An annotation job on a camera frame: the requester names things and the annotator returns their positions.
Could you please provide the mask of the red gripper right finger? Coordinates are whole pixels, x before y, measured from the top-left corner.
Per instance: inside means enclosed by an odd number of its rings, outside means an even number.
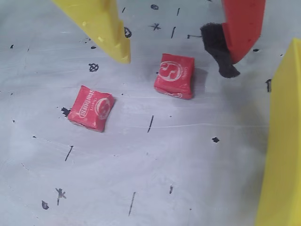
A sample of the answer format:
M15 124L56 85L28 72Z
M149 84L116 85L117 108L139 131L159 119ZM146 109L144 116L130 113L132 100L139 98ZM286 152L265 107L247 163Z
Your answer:
M225 22L207 23L200 28L204 49L217 62L222 77L240 75L234 65L259 39L265 4L264 0L223 0Z

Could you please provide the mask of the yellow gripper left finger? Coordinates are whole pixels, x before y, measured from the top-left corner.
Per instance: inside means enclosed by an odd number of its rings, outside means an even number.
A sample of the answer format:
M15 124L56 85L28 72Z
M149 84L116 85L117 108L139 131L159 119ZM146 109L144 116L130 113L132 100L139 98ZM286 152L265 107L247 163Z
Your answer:
M112 59L123 64L131 62L130 39L125 36L115 0L53 2Z

